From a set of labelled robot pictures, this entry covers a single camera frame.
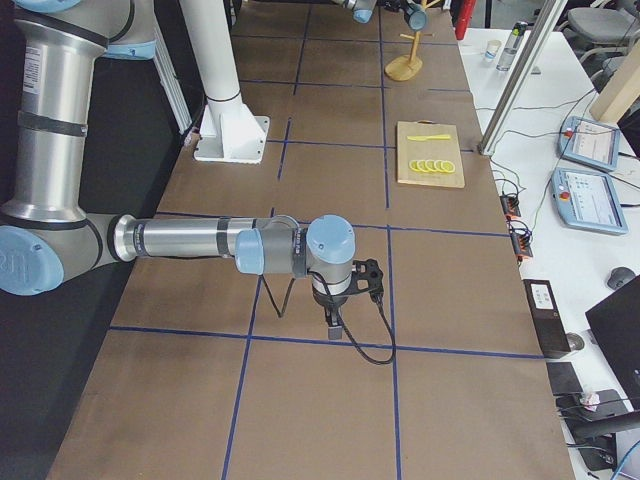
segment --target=black device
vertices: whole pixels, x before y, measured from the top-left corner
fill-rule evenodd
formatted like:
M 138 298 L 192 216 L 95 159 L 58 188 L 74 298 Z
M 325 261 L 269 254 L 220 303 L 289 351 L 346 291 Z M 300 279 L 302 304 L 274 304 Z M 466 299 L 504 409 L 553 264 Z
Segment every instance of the black device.
M 548 280 L 523 280 L 527 301 L 538 335 L 538 343 L 547 358 L 561 358 L 571 352 L 556 299 Z
M 632 398 L 633 407 L 640 409 L 640 277 L 616 290 L 586 315 L 611 370 Z

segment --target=label sticker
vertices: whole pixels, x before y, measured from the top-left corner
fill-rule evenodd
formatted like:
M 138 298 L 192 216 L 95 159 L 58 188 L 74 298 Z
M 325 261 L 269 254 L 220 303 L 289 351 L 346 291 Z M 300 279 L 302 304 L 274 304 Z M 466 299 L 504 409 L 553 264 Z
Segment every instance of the label sticker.
M 42 50 L 27 47 L 24 57 L 24 78 L 22 91 L 26 93 L 40 93 L 40 69 L 42 68 Z
M 551 293 L 549 288 L 540 283 L 531 284 L 531 293 L 533 293 L 533 301 L 539 310 L 553 310 L 553 302 L 551 301 Z

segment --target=screen display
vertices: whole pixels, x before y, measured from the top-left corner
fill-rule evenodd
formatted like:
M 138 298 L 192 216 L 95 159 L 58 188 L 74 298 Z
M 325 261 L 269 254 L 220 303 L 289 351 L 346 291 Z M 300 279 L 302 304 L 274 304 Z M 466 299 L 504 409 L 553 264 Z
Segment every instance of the screen display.
M 581 121 L 573 135 L 573 153 L 611 165 L 615 130 L 595 123 Z
M 565 182 L 571 192 L 571 205 L 576 219 L 599 225 L 621 226 L 605 177 L 566 172 Z

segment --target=white column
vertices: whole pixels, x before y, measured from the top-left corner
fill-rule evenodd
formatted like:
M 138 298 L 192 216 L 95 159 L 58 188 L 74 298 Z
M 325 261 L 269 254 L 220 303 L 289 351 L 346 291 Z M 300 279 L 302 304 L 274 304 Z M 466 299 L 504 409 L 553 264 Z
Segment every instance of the white column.
M 207 94 L 198 160 L 259 163 L 269 119 L 242 103 L 223 0 L 180 0 Z

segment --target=wooden block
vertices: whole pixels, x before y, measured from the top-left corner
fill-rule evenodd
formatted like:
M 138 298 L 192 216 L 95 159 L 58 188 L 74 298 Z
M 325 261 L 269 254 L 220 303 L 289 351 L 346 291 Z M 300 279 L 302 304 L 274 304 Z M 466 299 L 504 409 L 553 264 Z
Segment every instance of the wooden block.
M 448 140 L 415 141 L 408 137 L 449 135 Z M 463 188 L 464 172 L 458 131 L 455 125 L 398 122 L 398 183 L 431 187 Z M 449 160 L 455 165 L 454 173 L 421 173 L 411 170 L 413 160 Z
M 640 42 L 624 60 L 613 78 L 591 107 L 598 121 L 615 123 L 640 96 Z

